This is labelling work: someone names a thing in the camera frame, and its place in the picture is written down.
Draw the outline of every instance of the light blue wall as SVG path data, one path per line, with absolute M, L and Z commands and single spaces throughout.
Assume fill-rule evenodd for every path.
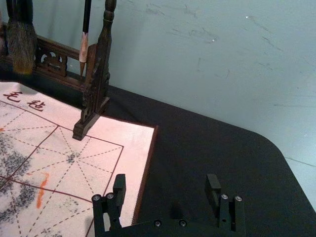
M 84 0 L 33 2 L 37 33 L 79 48 Z M 103 11 L 93 0 L 90 42 Z M 316 1 L 118 0 L 110 70 L 112 85 L 258 132 L 316 173 Z

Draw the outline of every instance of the carved wooden stand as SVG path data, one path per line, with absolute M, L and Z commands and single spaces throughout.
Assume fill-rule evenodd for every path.
M 88 48 L 85 78 L 70 76 L 67 72 L 68 57 L 79 60 L 79 50 L 38 36 L 38 48 L 34 74 L 72 87 L 82 93 L 80 120 L 75 124 L 73 138 L 82 140 L 88 130 L 104 112 L 110 73 L 109 56 L 111 49 L 111 26 L 114 19 L 116 0 L 105 1 L 103 28 L 97 44 Z M 0 58 L 1 62 L 11 64 L 9 57 Z

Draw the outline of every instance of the brush bristles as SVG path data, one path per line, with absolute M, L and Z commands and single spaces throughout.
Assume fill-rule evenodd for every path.
M 13 61 L 13 71 L 31 74 L 37 45 L 37 35 L 33 25 L 9 20 L 7 44 Z

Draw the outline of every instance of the felt mat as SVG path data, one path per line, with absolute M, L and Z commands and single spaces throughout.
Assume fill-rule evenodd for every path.
M 156 130 L 100 117 L 72 138 L 80 110 L 0 82 L 0 236 L 93 237 L 91 197 L 126 174 L 121 224 L 140 206 Z

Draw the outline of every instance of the carved finial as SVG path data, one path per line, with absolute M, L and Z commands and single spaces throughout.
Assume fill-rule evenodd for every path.
M 105 10 L 114 12 L 115 7 L 117 6 L 117 0 L 106 0 L 105 1 Z

